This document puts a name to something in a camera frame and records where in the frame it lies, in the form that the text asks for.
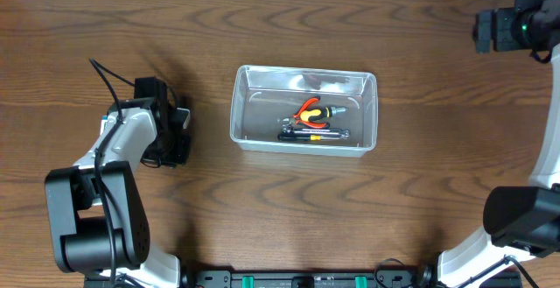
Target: orange handle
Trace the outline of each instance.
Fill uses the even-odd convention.
[[[313,96],[311,99],[305,101],[304,105],[301,106],[301,109],[299,109],[299,111],[294,114],[294,117],[297,118],[301,115],[301,113],[303,111],[305,111],[310,105],[312,105],[315,102],[318,102],[319,100],[321,100],[320,96]]]

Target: wood grain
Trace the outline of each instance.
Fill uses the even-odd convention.
[[[511,3],[0,0],[0,285],[81,285],[53,262],[43,180],[91,146],[111,103],[88,57],[188,98],[187,165],[136,174],[152,237],[184,260],[368,269],[452,248],[492,188],[527,183],[542,144],[550,67],[471,40],[477,11]],[[359,159],[241,151],[228,126],[243,64],[374,73],[377,146]],[[558,286],[559,262],[528,270]]]

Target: pliers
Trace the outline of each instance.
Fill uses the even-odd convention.
[[[306,111],[307,108],[309,108],[310,105],[312,105],[315,102],[318,102],[319,100],[321,100],[320,96],[314,96],[311,99],[305,101],[304,105],[302,105],[302,107],[299,109],[299,111],[294,114],[292,117],[287,117],[284,118],[284,122],[289,122],[290,125],[297,125],[297,124],[303,124],[309,128],[313,128],[313,129],[325,129],[325,128],[329,128],[331,125],[329,123],[313,123],[311,122],[311,120],[318,120],[324,117],[330,117],[332,114],[330,114],[329,108],[325,108],[325,109],[314,109],[313,111]]]

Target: cable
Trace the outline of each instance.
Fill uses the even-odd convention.
[[[379,263],[379,264],[377,265],[377,267],[375,267],[374,279],[375,279],[375,282],[376,282],[377,284],[379,284],[382,288],[388,288],[388,287],[387,287],[385,284],[383,284],[383,283],[381,282],[381,280],[379,280],[379,278],[377,277],[377,272],[379,272],[379,269],[380,269],[385,263],[388,263],[388,262],[399,263],[400,265],[406,267],[406,265],[404,265],[403,262],[397,260],[396,258],[388,258],[388,259],[386,259],[386,260],[381,261],[381,263]],[[408,270],[408,272],[410,273],[410,275],[414,276],[414,274],[413,274],[410,270]]]
[[[181,102],[179,101],[177,95],[175,94],[175,91],[173,90],[172,86],[167,86],[169,88],[169,91],[171,92],[171,95],[173,96],[173,101],[175,101],[175,107],[176,108],[180,108],[181,107]]]
[[[123,287],[123,288],[130,288],[130,287],[139,287],[139,288],[144,288],[140,283],[138,283],[133,277],[129,277],[127,274],[122,274],[121,276],[119,276],[116,279],[116,283],[113,284],[113,286],[111,288],[117,288],[117,287]]]
[[[529,56],[531,56],[534,60],[540,62],[541,64],[548,64],[550,63],[550,60],[552,60],[552,53],[549,53],[545,58],[541,58],[536,50],[533,50]]]
[[[533,280],[533,278],[531,278],[531,276],[527,273],[527,271],[523,268],[523,266],[517,262],[517,260],[513,257],[513,256],[504,256],[504,258],[502,258],[499,262],[495,263],[494,265],[488,267],[487,269],[483,270],[480,274],[478,274],[475,277],[470,277],[467,281],[465,281],[463,284],[460,284],[457,288],[465,288],[467,287],[469,284],[474,283],[475,281],[483,278],[484,276],[488,275],[489,273],[491,273],[493,270],[499,268],[502,265],[508,265],[509,262],[513,263],[517,269],[519,270],[519,272],[521,274],[523,274],[523,276],[525,277],[525,279],[527,279],[527,281],[529,282],[529,284],[531,285],[531,287],[533,288],[539,288],[539,286],[535,283],[535,280]]]
[[[531,285],[531,287],[539,288],[539,286],[538,286],[538,284],[536,284],[535,280],[533,280],[533,278],[527,273],[525,268],[513,256],[506,256],[506,257],[504,257],[504,259],[513,263],[515,265],[515,267],[517,267],[517,269],[521,272],[521,274],[523,274],[525,279],[527,279],[527,281]]]
[[[102,64],[98,63],[97,61],[95,61],[94,59],[89,59],[89,61],[93,61],[99,68],[103,69],[105,72],[107,72],[107,74],[112,75],[113,77],[117,78],[118,80],[128,84],[129,86],[134,87],[134,82],[128,81],[126,79],[124,79],[123,77],[121,77],[118,74],[113,73],[112,71],[108,70],[107,68],[105,68]]]
[[[95,71],[101,76],[105,85],[111,95],[113,95],[113,99],[115,100],[116,109],[118,111],[118,116],[116,118],[115,126],[113,126],[103,138],[99,146],[95,149],[95,158],[94,158],[94,175],[95,175],[95,188],[97,189],[97,193],[99,193],[99,198],[101,199],[101,204],[103,206],[103,213],[105,214],[105,222],[107,224],[107,232],[109,238],[109,248],[111,250],[111,274],[109,277],[109,281],[111,284],[115,283],[116,280],[116,241],[115,241],[115,231],[113,229],[113,219],[111,218],[111,212],[109,210],[109,204],[106,193],[109,191],[105,183],[103,183],[102,179],[102,157],[103,152],[105,151],[109,141],[111,140],[112,136],[116,133],[116,130],[121,126],[123,123],[123,110],[121,109],[121,103],[119,102],[118,97],[116,96],[115,90],[105,78],[105,75],[101,71],[99,64],[94,59],[89,59],[92,66],[95,68]]]

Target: black cable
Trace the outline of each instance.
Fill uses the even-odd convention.
[[[102,176],[101,176],[102,175],[101,161],[102,161],[102,157],[103,157],[103,152],[107,148],[107,145],[109,144],[110,139],[116,133],[116,130],[119,128],[119,126],[121,126],[121,124],[123,123],[123,110],[121,109],[121,103],[119,102],[119,99],[116,96],[115,90],[113,89],[113,87],[111,86],[111,84],[109,83],[107,78],[105,78],[105,75],[103,74],[101,69],[98,67],[98,63],[93,59],[89,59],[89,62],[91,62],[92,66],[95,68],[95,71],[101,76],[101,78],[103,79],[103,82],[105,82],[105,85],[107,85],[107,88],[108,88],[109,92],[111,93],[111,95],[113,95],[113,99],[115,100],[116,109],[118,111],[118,116],[116,118],[115,126],[113,126],[108,131],[107,136],[105,136],[105,138],[103,138],[103,140],[99,144],[99,147],[97,147],[95,149],[95,158],[94,158],[94,175],[95,175],[94,184],[95,184],[95,188],[97,189],[97,193],[99,193],[99,198],[101,199],[101,204],[103,206],[103,213],[105,214],[105,222],[107,224],[107,232],[108,232],[108,238],[109,238],[109,248],[111,250],[111,274],[110,274],[110,277],[109,277],[109,281],[110,281],[111,284],[114,284],[115,280],[116,280],[115,230],[113,229],[113,219],[111,218],[111,212],[109,210],[109,203],[108,203],[108,199],[107,199],[107,195],[106,195],[106,192],[108,191],[108,189],[107,189],[107,186],[105,186],[105,183],[103,183],[103,179],[102,179]]]
[[[379,263],[377,265],[377,267],[375,267],[375,271],[374,271],[374,279],[375,282],[377,284],[379,284],[382,288],[388,288],[385,284],[383,284],[381,282],[381,280],[379,280],[379,278],[377,277],[377,273],[379,272],[379,269],[385,264],[385,263],[389,263],[389,262],[393,262],[393,263],[399,263],[400,265],[406,267],[406,265],[403,264],[403,262],[397,260],[396,258],[388,258],[386,260],[381,261],[381,263]],[[414,274],[412,274],[412,272],[410,270],[408,270],[408,272],[410,273],[411,276],[414,276]]]
[[[513,256],[504,256],[504,258],[502,258],[499,262],[497,262],[494,265],[492,265],[492,266],[488,267],[487,269],[483,270],[477,276],[470,277],[467,281],[465,281],[463,284],[459,285],[457,288],[465,288],[469,284],[472,284],[475,281],[477,281],[477,280],[483,278],[484,276],[488,275],[489,273],[491,273],[493,270],[497,269],[498,267],[500,267],[504,264],[505,265],[509,264],[509,262],[513,263],[517,267],[517,269],[519,269],[519,271],[521,272],[521,274],[523,274],[525,279],[527,279],[527,281],[529,282],[531,287],[539,288],[539,286],[535,283],[533,278],[531,278],[531,276],[527,273],[527,271],[523,268],[523,266],[519,262],[517,262],[517,260]]]
[[[541,58],[536,50],[531,51],[531,54],[529,56],[531,56],[534,60],[540,62],[541,64],[548,64],[552,60],[552,53],[549,53],[545,58]]]
[[[487,269],[483,270],[480,274],[476,275],[475,277],[470,277],[467,281],[465,281],[463,284],[461,284],[457,288],[467,287],[469,284],[472,284],[475,281],[483,278],[484,276],[488,275],[490,272],[492,272],[493,270],[502,266],[503,264],[508,264],[508,260],[505,257],[502,258],[498,263],[495,263],[494,265],[492,265],[492,266],[488,267]]]
[[[531,276],[527,273],[525,268],[523,268],[523,266],[519,262],[517,262],[517,260],[513,256],[506,256],[506,257],[504,257],[504,259],[513,263],[517,267],[517,269],[521,272],[521,274],[523,274],[525,279],[527,279],[527,281],[531,285],[531,287],[539,288],[539,286],[536,284],[535,280],[533,280],[533,278],[531,278]]]
[[[139,287],[144,288],[140,283],[138,283],[134,278],[129,277],[127,274],[122,274],[116,280],[116,283],[113,284],[112,288],[123,287],[123,288],[130,288],[130,287]]]
[[[176,108],[180,108],[181,107],[181,102],[179,101],[177,95],[175,94],[175,91],[173,90],[173,88],[171,86],[167,86],[169,88],[169,91],[171,92],[171,95],[173,96],[173,100],[175,101],[175,107]]]
[[[103,69],[105,72],[107,72],[107,74],[112,75],[113,77],[117,78],[118,80],[128,84],[129,86],[134,87],[134,83],[131,81],[128,81],[126,79],[124,79],[123,77],[121,77],[118,74],[113,73],[112,71],[108,70],[107,68],[105,68],[102,64],[98,63],[97,61],[93,60],[93,59],[89,59],[89,61],[93,61],[99,68]]]

